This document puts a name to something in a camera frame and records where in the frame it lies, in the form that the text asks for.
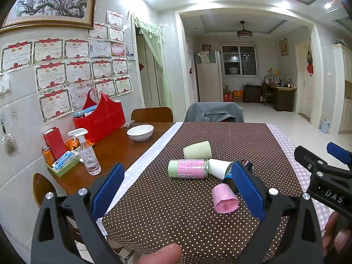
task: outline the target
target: plastic bottle with pink label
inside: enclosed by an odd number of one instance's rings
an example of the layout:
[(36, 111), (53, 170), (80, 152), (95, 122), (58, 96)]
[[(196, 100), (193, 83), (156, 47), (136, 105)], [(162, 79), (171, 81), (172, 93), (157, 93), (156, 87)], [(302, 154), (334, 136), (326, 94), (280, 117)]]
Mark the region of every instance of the plastic bottle with pink label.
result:
[(170, 160), (168, 172), (170, 178), (206, 179), (208, 178), (208, 161)]

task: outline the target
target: spray bottle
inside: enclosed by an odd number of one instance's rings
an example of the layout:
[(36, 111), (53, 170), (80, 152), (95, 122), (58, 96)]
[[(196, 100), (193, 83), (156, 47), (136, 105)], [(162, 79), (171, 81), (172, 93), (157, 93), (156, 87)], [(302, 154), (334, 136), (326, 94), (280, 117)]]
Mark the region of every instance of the spray bottle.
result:
[(86, 142), (86, 138), (84, 137), (88, 131), (84, 128), (79, 128), (73, 131), (68, 132), (69, 136), (75, 136), (80, 141), (80, 155), (83, 159), (83, 162), (92, 176), (99, 174), (101, 171), (101, 167), (99, 165), (98, 159), (94, 153), (93, 147)]

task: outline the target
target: green curtain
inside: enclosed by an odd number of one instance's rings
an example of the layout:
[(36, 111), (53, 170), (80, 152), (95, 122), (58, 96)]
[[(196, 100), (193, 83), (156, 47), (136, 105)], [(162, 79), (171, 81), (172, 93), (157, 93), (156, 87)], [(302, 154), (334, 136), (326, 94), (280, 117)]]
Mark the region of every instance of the green curtain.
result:
[(161, 28), (160, 26), (148, 24), (137, 16), (134, 16), (134, 23), (136, 27), (140, 28), (140, 34), (143, 35), (147, 45), (152, 52), (154, 59), (163, 70), (163, 92), (164, 92), (164, 105), (171, 108), (170, 91), (168, 86), (168, 80), (166, 78), (165, 63), (163, 55), (163, 40), (161, 38)]

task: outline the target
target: plum blossom painting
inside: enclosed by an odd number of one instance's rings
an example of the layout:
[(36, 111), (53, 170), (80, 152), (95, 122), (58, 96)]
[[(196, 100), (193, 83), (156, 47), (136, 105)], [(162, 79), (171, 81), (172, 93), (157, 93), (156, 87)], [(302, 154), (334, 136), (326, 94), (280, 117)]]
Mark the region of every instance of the plum blossom painting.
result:
[(94, 29), (95, 0), (17, 0), (0, 32), (27, 26)]

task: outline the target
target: window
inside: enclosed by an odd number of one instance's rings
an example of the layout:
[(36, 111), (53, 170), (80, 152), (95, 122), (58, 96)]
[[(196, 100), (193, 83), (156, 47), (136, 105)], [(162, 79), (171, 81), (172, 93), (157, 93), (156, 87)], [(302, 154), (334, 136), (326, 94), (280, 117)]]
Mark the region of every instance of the window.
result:
[(225, 75), (257, 76), (255, 45), (223, 46)]

